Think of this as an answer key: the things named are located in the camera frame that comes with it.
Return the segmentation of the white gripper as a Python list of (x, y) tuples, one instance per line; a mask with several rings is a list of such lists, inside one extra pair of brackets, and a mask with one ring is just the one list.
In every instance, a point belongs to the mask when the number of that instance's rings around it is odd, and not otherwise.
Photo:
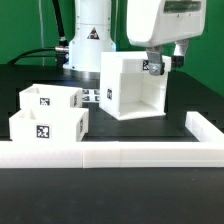
[(207, 0), (127, 0), (127, 37), (131, 45), (149, 47), (151, 75), (164, 74), (163, 47), (159, 45), (176, 41), (172, 66), (184, 65), (188, 39), (203, 33), (206, 3)]

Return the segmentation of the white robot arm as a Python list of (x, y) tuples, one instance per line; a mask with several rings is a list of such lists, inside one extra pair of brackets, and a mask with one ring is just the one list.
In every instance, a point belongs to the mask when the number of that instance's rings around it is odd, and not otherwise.
[[(75, 36), (69, 43), (66, 69), (98, 72), (100, 55), (114, 52), (110, 36), (111, 0), (74, 0)], [(162, 49), (174, 43), (172, 65), (181, 67), (189, 40), (203, 33), (207, 0), (127, 0), (126, 34), (147, 52), (149, 73), (165, 72)]]

